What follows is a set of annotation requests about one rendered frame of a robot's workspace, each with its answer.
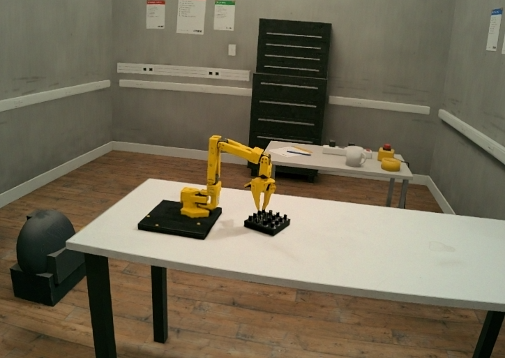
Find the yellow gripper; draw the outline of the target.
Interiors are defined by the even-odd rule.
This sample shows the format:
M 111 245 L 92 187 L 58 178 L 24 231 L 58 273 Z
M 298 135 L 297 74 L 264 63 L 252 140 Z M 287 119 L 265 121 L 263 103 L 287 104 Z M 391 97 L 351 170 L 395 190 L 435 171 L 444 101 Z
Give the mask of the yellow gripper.
M 251 182 L 247 183 L 244 186 L 246 186 L 246 188 L 251 188 L 252 196 L 254 198 L 257 210 L 259 210 L 261 192 L 264 192 L 264 203 L 262 206 L 262 209 L 264 210 L 269 204 L 271 194 L 274 193 L 276 189 L 275 181 L 272 178 L 262 179 L 261 177 L 258 177 L 252 179 Z

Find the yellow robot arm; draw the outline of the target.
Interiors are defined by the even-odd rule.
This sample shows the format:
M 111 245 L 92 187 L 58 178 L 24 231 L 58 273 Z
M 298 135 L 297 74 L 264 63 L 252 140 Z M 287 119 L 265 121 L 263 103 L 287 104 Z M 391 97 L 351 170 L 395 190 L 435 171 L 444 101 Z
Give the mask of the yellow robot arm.
M 233 145 L 233 146 L 230 146 Z M 208 217 L 209 211 L 219 205 L 221 181 L 220 178 L 220 150 L 242 157 L 248 161 L 258 164 L 260 162 L 259 176 L 262 179 L 270 179 L 271 176 L 271 155 L 263 149 L 255 147 L 251 149 L 238 142 L 221 139 L 221 136 L 214 135 L 209 139 L 209 157 L 206 189 L 186 187 L 182 191 L 183 208 L 181 214 L 191 218 Z M 216 167 L 217 166 L 217 167 Z M 209 196 L 211 203 L 208 203 Z M 208 209 L 206 209 L 208 208 Z

